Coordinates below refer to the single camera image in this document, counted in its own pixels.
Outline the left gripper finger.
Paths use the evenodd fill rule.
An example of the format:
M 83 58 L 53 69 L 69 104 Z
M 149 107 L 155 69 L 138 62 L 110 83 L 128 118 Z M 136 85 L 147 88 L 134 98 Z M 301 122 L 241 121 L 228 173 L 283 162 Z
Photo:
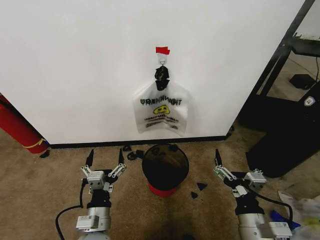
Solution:
M 93 165 L 93 160 L 94 160 L 94 149 L 92 149 L 86 158 L 85 165 L 81 167 L 81 170 L 83 171 L 84 175 L 86 177 L 89 176 L 91 173 L 91 166 Z
M 125 164 L 123 150 L 119 150 L 118 154 L 118 165 L 108 174 L 109 178 L 116 178 L 119 177 L 125 170 L 127 166 Z

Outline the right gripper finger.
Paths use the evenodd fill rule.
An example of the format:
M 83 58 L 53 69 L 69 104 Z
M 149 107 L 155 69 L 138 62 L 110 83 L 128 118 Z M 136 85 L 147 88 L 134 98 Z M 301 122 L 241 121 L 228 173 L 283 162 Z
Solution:
M 217 174 L 219 178 L 224 179 L 226 177 L 226 173 L 223 168 L 220 152 L 217 148 L 215 149 L 214 164 L 215 164 L 215 167 L 213 171 Z
M 222 180 L 224 179 L 228 179 L 229 181 L 237 180 L 237 177 L 223 166 L 221 157 L 218 158 L 218 170 L 219 170 L 219 177 Z

